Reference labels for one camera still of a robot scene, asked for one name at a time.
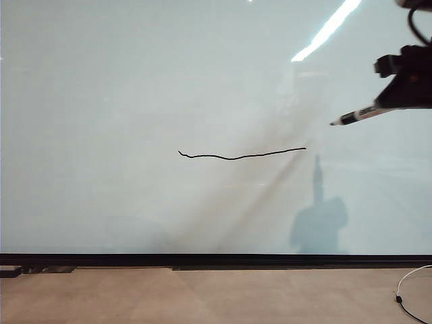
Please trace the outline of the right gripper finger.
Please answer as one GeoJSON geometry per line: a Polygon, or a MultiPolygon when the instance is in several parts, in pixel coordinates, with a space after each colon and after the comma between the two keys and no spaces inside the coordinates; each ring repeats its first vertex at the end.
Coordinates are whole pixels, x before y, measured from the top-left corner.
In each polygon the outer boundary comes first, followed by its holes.
{"type": "Polygon", "coordinates": [[[405,108],[409,104],[409,81],[406,76],[395,76],[374,100],[376,107],[384,109],[405,108]]]}

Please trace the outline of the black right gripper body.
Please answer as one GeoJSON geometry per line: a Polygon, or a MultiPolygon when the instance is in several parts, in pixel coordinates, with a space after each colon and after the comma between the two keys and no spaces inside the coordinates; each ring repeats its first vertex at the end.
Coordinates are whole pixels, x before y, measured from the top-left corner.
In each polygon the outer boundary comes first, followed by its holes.
{"type": "Polygon", "coordinates": [[[401,48],[404,67],[405,107],[431,108],[431,47],[406,45],[401,48]]]}

